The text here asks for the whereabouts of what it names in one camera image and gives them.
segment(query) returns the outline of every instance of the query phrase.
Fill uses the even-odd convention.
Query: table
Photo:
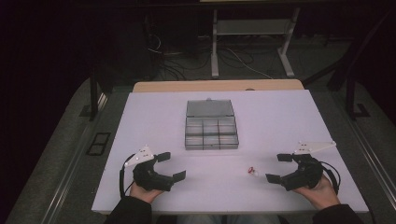
[[[188,100],[230,99],[239,136],[239,148],[186,150],[184,125]],[[312,205],[264,174],[286,175],[297,164],[279,162],[278,153],[292,153],[299,141],[331,142],[332,138],[309,93],[298,80],[211,80],[137,83],[124,108],[92,210],[108,214],[120,199],[119,170],[125,159],[148,145],[169,161],[156,163],[162,175],[187,170],[152,205],[157,214],[278,214],[313,211]],[[313,155],[337,168],[339,197],[356,212],[368,208],[335,147]],[[248,174],[255,167],[259,176]],[[127,168],[125,185],[132,181]]]

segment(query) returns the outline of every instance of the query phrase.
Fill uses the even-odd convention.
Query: floor
[[[324,46],[322,36],[292,39],[288,51],[295,78],[304,80],[346,52],[348,42]],[[278,36],[221,37],[219,44],[219,79],[287,78],[277,57]],[[159,73],[153,80],[211,79],[210,41],[200,37],[196,54],[186,54],[174,46],[163,49]],[[365,223],[394,223],[396,206],[389,198],[396,180],[396,127],[388,120],[363,86],[358,84],[356,103],[363,104],[368,118],[351,120],[344,111],[345,88],[328,91],[331,74],[306,86],[310,90],[349,172],[370,213],[359,214]],[[117,131],[123,106],[132,87],[119,86],[103,98],[100,112],[90,121],[89,80],[85,81],[64,112],[49,140],[37,167],[17,201],[7,223],[101,223],[106,217],[91,211],[106,159]],[[85,154],[96,133],[110,133],[102,156]],[[364,151],[372,149],[373,154]],[[368,161],[375,158],[388,173],[375,171]],[[313,214],[283,214],[290,224],[310,223]]]

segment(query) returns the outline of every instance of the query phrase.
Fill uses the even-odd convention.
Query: dark background
[[[304,7],[295,35],[351,37],[361,34],[364,24],[367,24],[363,21],[370,23],[380,5],[375,1],[364,6]],[[191,44],[196,35],[211,31],[212,14],[207,11],[175,13],[156,12],[154,28],[169,44],[194,53]],[[235,13],[222,15],[232,17]],[[185,18],[182,24],[180,17]],[[137,25],[142,18],[140,13],[131,15],[125,10],[87,13],[68,1],[0,2],[1,223],[7,219],[69,100],[89,77],[92,68],[102,73],[102,88],[111,91],[118,74],[134,69],[147,70],[150,64],[155,66],[155,60],[149,56],[142,57],[146,59],[143,68],[139,68],[139,63],[129,63],[131,60],[128,58],[134,57],[136,50],[145,49],[147,44],[145,35],[139,37],[138,45],[128,43],[129,35],[136,36],[140,31],[142,34],[146,31]],[[134,29],[126,35],[123,28],[129,24],[133,24]],[[355,72],[396,123],[394,24],[393,11],[361,57],[360,69]],[[154,75],[123,77],[121,80],[130,84]]]

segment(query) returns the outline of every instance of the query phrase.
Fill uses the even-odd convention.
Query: desk leg
[[[289,43],[291,41],[291,37],[293,36],[293,30],[294,30],[294,27],[296,26],[299,12],[300,12],[299,7],[294,9],[293,17],[290,20],[290,24],[288,27],[288,31],[286,33],[285,41],[283,42],[282,47],[277,50],[277,53],[279,54],[280,61],[282,62],[283,68],[285,69],[286,76],[288,76],[288,77],[294,77],[294,73],[293,73],[293,70],[291,69],[289,59],[286,56],[286,52],[288,51]]]
[[[214,10],[213,12],[213,36],[212,36],[212,78],[219,78],[219,64],[218,64],[218,11]]]

